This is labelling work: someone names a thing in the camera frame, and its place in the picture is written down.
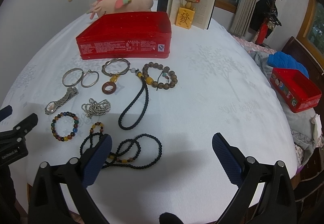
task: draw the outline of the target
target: bed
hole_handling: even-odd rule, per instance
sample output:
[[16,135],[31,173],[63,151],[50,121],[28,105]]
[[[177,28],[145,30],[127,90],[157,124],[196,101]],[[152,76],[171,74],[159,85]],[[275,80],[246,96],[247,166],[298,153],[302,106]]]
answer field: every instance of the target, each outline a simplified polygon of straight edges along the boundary
[[[176,214],[184,223],[216,221],[237,191],[213,152],[211,142],[217,132],[245,156],[266,164],[282,160],[289,176],[295,175],[294,142],[276,93],[248,53],[215,20],[209,30],[172,26],[170,56],[152,61],[169,66],[179,82],[167,91],[149,87],[146,114],[130,131],[120,129],[117,121],[141,84],[129,72],[118,79],[114,94],[102,93],[108,77],[101,73],[101,66],[107,59],[83,61],[75,40],[91,22],[88,15],[82,15],[55,35],[27,64],[4,100],[3,106],[11,105],[13,114],[1,122],[1,131],[12,129],[32,112],[38,115],[38,125],[26,136],[29,155],[23,162],[29,184],[41,162],[57,165],[79,157],[80,145],[96,121],[104,123],[105,133],[112,136],[112,151],[121,141],[142,133],[156,136],[163,145],[162,158],[153,167],[107,168],[88,187],[111,223],[158,223],[163,212]],[[151,59],[129,61],[131,67],[141,69]],[[91,88],[78,84],[79,95],[55,112],[72,111],[80,118],[76,136],[62,143],[53,138],[50,123],[54,115],[46,115],[44,108],[65,94],[62,76],[75,67],[98,71],[100,78]],[[158,75],[157,70],[150,73],[155,78]],[[110,112],[87,118],[81,105],[89,98],[108,99]],[[137,119],[144,100],[142,95],[126,114],[124,125]],[[69,133],[71,126],[70,120],[60,120],[58,133]],[[134,165],[148,164],[158,153],[150,139],[140,140],[140,144],[142,152]],[[262,187],[259,185],[251,205],[258,202]],[[66,187],[63,190],[70,210],[77,212]]]

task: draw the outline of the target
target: blue cushion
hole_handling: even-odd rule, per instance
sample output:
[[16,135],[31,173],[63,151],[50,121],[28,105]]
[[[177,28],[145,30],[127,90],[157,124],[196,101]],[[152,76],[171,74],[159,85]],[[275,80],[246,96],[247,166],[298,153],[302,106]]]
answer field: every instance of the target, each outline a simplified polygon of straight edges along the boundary
[[299,70],[309,79],[307,69],[292,56],[287,55],[284,52],[278,51],[274,55],[269,55],[268,65],[273,68]]

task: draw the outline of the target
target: open book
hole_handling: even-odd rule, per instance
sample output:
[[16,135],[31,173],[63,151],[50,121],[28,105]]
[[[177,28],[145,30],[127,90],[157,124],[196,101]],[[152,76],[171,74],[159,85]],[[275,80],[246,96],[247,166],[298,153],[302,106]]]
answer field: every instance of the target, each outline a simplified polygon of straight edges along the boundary
[[[200,0],[200,3],[195,3],[195,16],[192,25],[201,29],[208,29],[212,13],[214,10],[215,0]],[[168,0],[166,12],[170,18],[171,24],[175,24],[178,10],[180,7],[180,0]]]

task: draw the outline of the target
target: pink unicorn plush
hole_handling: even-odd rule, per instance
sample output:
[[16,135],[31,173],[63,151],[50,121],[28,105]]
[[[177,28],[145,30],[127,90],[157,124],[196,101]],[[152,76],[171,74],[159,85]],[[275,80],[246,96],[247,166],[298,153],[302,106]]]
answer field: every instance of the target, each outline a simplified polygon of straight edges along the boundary
[[97,0],[92,4],[92,8],[87,12],[93,19],[95,14],[98,17],[104,14],[151,11],[153,0]]

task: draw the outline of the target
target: red tin box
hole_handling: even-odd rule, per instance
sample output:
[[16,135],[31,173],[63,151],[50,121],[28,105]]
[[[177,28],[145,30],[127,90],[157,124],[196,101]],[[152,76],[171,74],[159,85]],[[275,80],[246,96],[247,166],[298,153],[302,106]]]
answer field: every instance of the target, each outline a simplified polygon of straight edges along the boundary
[[167,58],[171,23],[165,12],[107,14],[76,40],[82,59]]
[[294,113],[316,107],[322,96],[320,89],[299,70],[273,68],[270,82]]

